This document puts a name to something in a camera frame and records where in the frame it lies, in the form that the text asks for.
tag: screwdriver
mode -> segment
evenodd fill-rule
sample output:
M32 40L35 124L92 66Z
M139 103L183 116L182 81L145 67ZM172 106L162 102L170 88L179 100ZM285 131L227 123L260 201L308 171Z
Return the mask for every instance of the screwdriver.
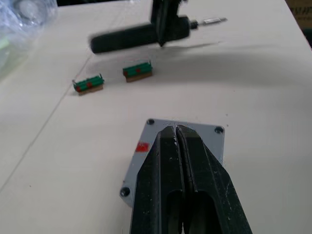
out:
M164 38L160 41L154 24L148 23L137 27L94 36L90 41L93 53L100 54L115 50L128 49L152 43L163 46L165 42L179 40L190 35L190 30L200 26L211 26L226 22L226 18L209 18L197 22L189 21L188 17L177 17L167 28Z

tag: black handle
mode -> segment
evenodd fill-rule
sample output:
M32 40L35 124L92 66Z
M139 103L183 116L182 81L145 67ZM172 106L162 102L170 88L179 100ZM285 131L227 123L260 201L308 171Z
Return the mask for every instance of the black handle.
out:
M152 24L116 31L94 37L90 41L95 54L157 43L157 34Z

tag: cardboard box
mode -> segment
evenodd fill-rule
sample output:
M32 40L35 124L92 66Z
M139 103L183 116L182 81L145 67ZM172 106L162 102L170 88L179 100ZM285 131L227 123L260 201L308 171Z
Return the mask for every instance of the cardboard box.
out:
M312 28L312 0L286 0L301 29Z

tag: metal screwdriver tip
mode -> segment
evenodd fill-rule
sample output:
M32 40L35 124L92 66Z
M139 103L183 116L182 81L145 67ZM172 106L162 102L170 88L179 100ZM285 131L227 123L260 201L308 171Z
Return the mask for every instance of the metal screwdriver tip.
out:
M209 26L209 25L214 25L214 24L219 24L228 21L227 18L220 17L220 18L209 18L209 19L204 19L202 22L199 22L199 26Z

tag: green block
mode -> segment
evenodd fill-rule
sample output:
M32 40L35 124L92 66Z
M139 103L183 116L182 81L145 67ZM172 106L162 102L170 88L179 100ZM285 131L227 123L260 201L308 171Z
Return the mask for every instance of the green block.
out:
M102 85L103 83L104 83L104 80L101 74L99 74L96 77L88 78L77 83L73 81L74 89L77 92L82 92L88 89L92 89L96 86Z
M123 71L123 75L126 78L129 78L129 77L137 76L137 75L144 74L147 72L151 72L152 69L153 67L151 63L145 62L145 63L141 63L132 67L123 68L122 71Z

